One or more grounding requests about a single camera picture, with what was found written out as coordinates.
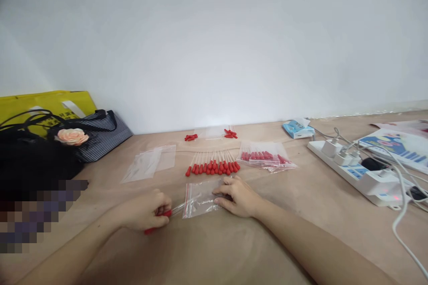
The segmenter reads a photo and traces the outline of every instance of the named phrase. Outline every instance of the blue tissue package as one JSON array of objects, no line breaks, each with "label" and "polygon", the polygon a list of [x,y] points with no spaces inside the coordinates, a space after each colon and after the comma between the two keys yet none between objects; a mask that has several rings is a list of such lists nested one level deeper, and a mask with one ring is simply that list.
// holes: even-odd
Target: blue tissue package
[{"label": "blue tissue package", "polygon": [[293,139],[311,137],[315,135],[315,130],[311,126],[303,127],[295,120],[284,123],[282,127]]}]

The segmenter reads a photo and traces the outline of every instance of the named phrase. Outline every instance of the charger plug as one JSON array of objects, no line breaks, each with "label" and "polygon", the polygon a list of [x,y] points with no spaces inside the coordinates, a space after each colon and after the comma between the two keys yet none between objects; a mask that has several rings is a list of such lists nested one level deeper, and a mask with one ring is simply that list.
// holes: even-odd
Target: charger plug
[{"label": "charger plug", "polygon": [[339,144],[338,138],[333,138],[332,140],[326,140],[324,142],[324,146],[321,151],[326,154],[328,157],[333,158],[340,150],[342,149],[342,145]]},{"label": "charger plug", "polygon": [[345,151],[341,151],[334,156],[334,162],[339,166],[348,166],[351,161],[352,157]]},{"label": "charger plug", "polygon": [[357,166],[360,163],[361,157],[359,151],[353,151],[351,154],[351,162],[349,163],[349,166]]},{"label": "charger plug", "polygon": [[357,188],[365,195],[386,194],[399,185],[399,179],[389,169],[367,171],[356,183]]}]

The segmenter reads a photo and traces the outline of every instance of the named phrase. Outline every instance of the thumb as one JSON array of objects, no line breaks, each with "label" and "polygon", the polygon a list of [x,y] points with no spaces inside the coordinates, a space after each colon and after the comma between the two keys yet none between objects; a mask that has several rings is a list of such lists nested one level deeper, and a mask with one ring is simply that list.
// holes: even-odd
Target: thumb
[{"label": "thumb", "polygon": [[223,197],[217,197],[216,199],[214,199],[214,202],[217,205],[220,205],[221,207],[223,207],[224,209],[227,209],[232,214],[235,214],[235,204],[230,200]]},{"label": "thumb", "polygon": [[167,216],[154,216],[152,220],[152,226],[159,228],[165,226],[169,223],[169,218]]}]

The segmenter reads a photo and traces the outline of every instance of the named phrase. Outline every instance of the black handbag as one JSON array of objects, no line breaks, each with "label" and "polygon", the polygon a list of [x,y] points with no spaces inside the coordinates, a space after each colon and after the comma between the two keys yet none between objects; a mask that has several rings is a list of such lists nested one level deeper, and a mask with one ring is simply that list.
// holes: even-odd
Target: black handbag
[{"label": "black handbag", "polygon": [[30,116],[24,123],[3,126],[11,120],[8,119],[0,124],[2,201],[37,200],[37,191],[60,190],[58,182],[72,179],[83,169],[83,163],[72,149],[28,130],[30,125],[37,125],[52,116],[48,111],[48,114]]}]

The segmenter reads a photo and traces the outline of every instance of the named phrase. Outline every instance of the power strip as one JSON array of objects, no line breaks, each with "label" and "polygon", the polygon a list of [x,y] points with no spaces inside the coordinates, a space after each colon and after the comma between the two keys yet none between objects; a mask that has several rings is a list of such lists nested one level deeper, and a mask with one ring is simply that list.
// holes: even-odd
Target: power strip
[{"label": "power strip", "polygon": [[[358,190],[356,187],[356,183],[361,179],[361,177],[368,171],[367,168],[363,167],[361,164],[355,166],[339,166],[337,165],[333,158],[328,157],[324,154],[321,149],[324,146],[325,141],[313,141],[308,143],[308,148],[322,161],[324,161],[327,165],[329,165],[335,172],[337,172],[340,176],[342,176],[347,182],[349,182],[354,188]],[[408,180],[404,180],[404,184],[406,185],[406,190],[410,189],[413,184]],[[390,191],[385,194],[379,195],[365,195],[363,194],[369,201],[379,207],[388,206],[393,210],[401,210],[401,205],[403,203],[401,192],[399,189],[395,188],[393,191]],[[409,202],[411,198],[406,195],[406,201]]]}]

